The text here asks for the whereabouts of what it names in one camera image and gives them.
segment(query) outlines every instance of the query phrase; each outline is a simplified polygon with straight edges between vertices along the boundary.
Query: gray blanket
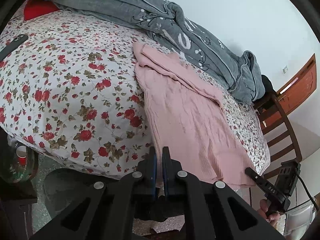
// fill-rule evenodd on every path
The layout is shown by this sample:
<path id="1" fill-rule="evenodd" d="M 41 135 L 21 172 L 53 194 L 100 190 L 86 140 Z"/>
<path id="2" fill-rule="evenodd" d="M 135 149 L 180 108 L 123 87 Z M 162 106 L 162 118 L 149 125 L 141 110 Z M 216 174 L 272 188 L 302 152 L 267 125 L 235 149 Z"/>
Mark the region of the gray blanket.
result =
<path id="1" fill-rule="evenodd" d="M 205 28 L 187 19 L 181 7 L 167 0 L 52 0 L 61 9 L 92 15 L 148 36 L 216 79 L 237 102 L 261 98 L 264 86 L 257 60 L 250 51 L 232 53 Z"/>

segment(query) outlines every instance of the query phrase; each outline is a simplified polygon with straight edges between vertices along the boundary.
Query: paper cup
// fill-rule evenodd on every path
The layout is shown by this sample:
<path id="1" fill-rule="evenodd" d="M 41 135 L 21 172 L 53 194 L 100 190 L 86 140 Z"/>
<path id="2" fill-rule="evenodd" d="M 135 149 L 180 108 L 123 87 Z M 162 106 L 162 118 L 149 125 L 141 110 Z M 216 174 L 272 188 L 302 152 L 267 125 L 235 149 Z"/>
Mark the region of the paper cup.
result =
<path id="1" fill-rule="evenodd" d="M 17 148 L 17 156 L 18 156 L 18 161 L 21 165 L 26 165 L 27 162 L 27 148 L 25 146 L 19 146 Z"/>

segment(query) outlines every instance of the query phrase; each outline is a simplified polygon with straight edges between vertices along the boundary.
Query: floral bed sheet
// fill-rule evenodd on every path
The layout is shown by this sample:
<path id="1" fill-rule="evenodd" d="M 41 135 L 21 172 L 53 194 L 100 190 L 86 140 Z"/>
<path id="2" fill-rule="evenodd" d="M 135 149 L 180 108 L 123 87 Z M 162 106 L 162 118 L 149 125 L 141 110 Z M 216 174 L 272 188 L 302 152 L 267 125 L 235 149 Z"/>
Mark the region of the floral bed sheet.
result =
<path id="1" fill-rule="evenodd" d="M 116 179 L 134 171 L 152 137 L 132 44 L 170 51 L 138 30 L 68 11 L 26 22 L 16 14 L 0 50 L 22 33 L 28 40 L 0 62 L 0 126 L 67 168 Z M 193 68 L 223 91 L 230 129 L 262 174 L 270 155 L 254 110 Z"/>

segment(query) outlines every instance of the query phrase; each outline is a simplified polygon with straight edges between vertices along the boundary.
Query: pink sweater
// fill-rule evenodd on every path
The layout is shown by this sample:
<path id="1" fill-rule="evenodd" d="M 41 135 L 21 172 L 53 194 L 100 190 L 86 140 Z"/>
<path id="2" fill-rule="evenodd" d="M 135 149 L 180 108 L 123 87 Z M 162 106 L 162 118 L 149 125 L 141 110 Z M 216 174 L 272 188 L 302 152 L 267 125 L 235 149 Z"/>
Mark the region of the pink sweater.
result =
<path id="1" fill-rule="evenodd" d="M 244 169 L 255 170 L 235 138 L 222 110 L 222 92 L 181 65 L 179 55 L 165 55 L 141 43 L 133 44 L 135 73 L 144 91 L 161 175 L 162 147 L 199 180 L 223 180 L 231 188 L 255 185 Z"/>

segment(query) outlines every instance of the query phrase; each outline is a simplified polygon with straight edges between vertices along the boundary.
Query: orange door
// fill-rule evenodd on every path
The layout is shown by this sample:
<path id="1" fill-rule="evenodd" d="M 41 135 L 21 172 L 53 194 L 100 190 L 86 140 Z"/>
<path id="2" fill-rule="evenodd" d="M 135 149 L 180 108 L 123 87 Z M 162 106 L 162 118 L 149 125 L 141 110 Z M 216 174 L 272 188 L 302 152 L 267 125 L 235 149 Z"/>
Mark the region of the orange door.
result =
<path id="1" fill-rule="evenodd" d="M 289 84 L 296 81 L 282 94 L 280 94 Z M 307 64 L 278 92 L 278 100 L 288 115 L 299 105 L 301 105 L 316 90 L 316 58 L 315 55 L 307 62 Z M 277 112 L 268 119 L 266 125 L 270 125 L 280 118 Z"/>

